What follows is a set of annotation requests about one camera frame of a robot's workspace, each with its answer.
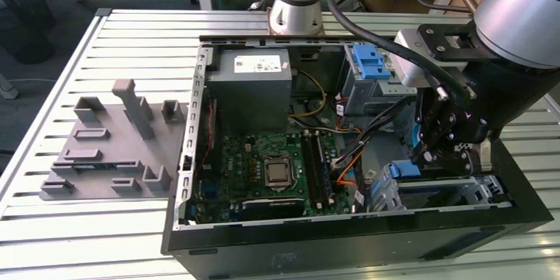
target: yellow wire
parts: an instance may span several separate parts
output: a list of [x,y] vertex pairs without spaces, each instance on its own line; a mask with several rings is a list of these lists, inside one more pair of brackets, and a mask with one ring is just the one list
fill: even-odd
[[321,106],[314,111],[310,111],[309,113],[289,114],[289,117],[306,117],[306,116],[311,116],[311,115],[314,115],[315,113],[318,113],[322,110],[323,105],[326,104],[326,93],[323,93],[323,89],[321,87],[321,84],[318,83],[317,80],[314,80],[314,78],[305,71],[301,71],[299,70],[298,72],[302,73],[309,78],[310,81],[313,81],[314,85],[321,90],[322,102],[321,102]]

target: blue plastic latch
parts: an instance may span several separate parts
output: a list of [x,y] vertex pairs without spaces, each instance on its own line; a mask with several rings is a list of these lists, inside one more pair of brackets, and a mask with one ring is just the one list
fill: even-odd
[[382,55],[370,44],[353,45],[353,58],[361,69],[362,79],[389,79],[390,72],[382,64]]
[[418,177],[421,175],[418,167],[414,164],[411,164],[411,162],[409,160],[393,161],[393,163],[389,164],[387,168],[389,168],[390,175],[391,175],[393,178],[395,178],[395,177]]

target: sticker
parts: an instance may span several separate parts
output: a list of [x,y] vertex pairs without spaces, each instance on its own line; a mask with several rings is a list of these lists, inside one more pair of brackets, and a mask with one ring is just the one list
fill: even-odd
[[335,104],[335,115],[343,116],[343,105]]
[[353,194],[353,199],[359,203],[359,205],[363,205],[363,195],[355,190],[355,193]]
[[279,56],[237,56],[233,60],[234,73],[279,72]]

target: screw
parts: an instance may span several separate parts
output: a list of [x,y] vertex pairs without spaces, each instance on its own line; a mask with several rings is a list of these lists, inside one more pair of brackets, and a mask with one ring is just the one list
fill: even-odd
[[423,152],[423,159],[425,159],[427,162],[431,162],[431,154],[430,154],[427,151],[425,151],[425,152]]

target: black mesh trash bin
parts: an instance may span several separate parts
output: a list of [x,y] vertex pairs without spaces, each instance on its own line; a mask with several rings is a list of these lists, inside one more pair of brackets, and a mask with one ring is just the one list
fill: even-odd
[[0,1],[0,45],[22,64],[38,64],[54,50],[38,27],[27,26],[34,19],[25,12]]
[[47,30],[55,24],[49,6],[45,0],[14,0],[18,7],[29,15],[31,28]]

